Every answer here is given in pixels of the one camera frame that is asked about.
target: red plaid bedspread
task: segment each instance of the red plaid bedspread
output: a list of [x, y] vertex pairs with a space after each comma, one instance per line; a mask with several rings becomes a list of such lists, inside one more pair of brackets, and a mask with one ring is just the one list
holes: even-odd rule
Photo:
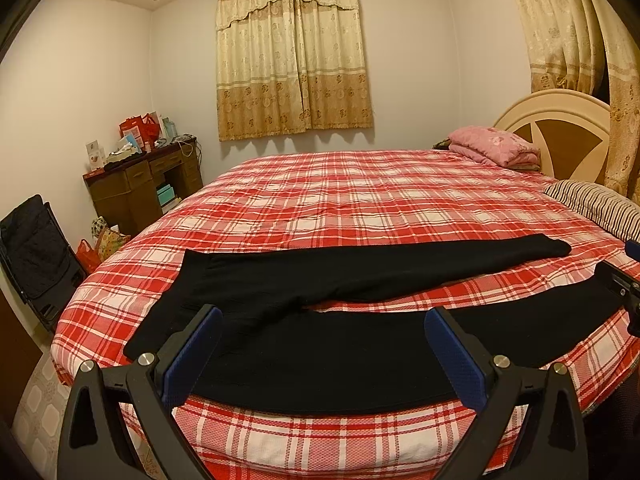
[[[573, 248], [566, 258], [532, 262], [402, 300], [326, 306], [338, 310], [425, 310], [514, 300], [587, 279], [602, 259], [640, 276], [640, 266], [624, 255], [622, 242], [541, 193], [549, 182], [449, 152], [250, 160], [185, 200], [102, 264], [64, 311], [52, 357], [69, 382], [85, 359], [105, 367], [126, 364], [124, 343], [175, 279], [187, 248], [267, 251], [539, 232]], [[593, 409], [633, 370], [640, 344], [626, 333], [626, 324], [627, 316], [616, 314], [565, 357], [583, 410]], [[474, 417], [459, 402], [378, 416], [301, 418], [197, 397], [174, 414], [219, 480], [431, 479]], [[493, 466], [504, 464], [523, 416], [522, 409], [514, 413]], [[125, 418], [140, 433], [130, 407]]]

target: curtain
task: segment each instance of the curtain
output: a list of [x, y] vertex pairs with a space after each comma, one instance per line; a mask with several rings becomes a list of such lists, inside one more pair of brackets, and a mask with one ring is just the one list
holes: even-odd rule
[[369, 128], [358, 0], [218, 0], [220, 140]]
[[607, 52], [611, 122], [605, 185], [640, 204], [640, 50], [607, 0], [593, 0]]
[[531, 91], [567, 88], [593, 95], [604, 44], [591, 0], [517, 0], [531, 66]]

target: metal screw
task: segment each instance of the metal screw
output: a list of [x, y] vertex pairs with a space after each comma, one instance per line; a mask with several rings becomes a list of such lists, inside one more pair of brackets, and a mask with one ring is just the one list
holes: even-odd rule
[[494, 364], [498, 368], [509, 368], [509, 366], [511, 366], [511, 361], [509, 361], [509, 358], [506, 355], [497, 355], [494, 357]]
[[149, 366], [155, 360], [155, 355], [151, 354], [150, 352], [146, 352], [138, 358], [138, 363], [143, 366]]
[[93, 369], [94, 369], [94, 362], [91, 361], [91, 359], [87, 359], [87, 361], [82, 362], [82, 364], [80, 365], [81, 372], [87, 373]]
[[567, 370], [566, 366], [564, 366], [564, 363], [554, 363], [554, 372], [558, 375], [566, 375], [566, 373], [569, 370]]

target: headboard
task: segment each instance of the headboard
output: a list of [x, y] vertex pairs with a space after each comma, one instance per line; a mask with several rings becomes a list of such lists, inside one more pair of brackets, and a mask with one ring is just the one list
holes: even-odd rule
[[495, 123], [540, 148], [542, 173], [558, 180], [604, 183], [609, 153], [609, 105], [573, 90], [536, 92]]

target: pink folded blanket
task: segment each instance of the pink folded blanket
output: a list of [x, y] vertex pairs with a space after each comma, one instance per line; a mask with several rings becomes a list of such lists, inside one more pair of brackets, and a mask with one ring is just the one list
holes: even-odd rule
[[450, 151], [482, 164], [510, 170], [540, 167], [540, 149], [511, 132], [466, 126], [450, 134], [449, 140]]

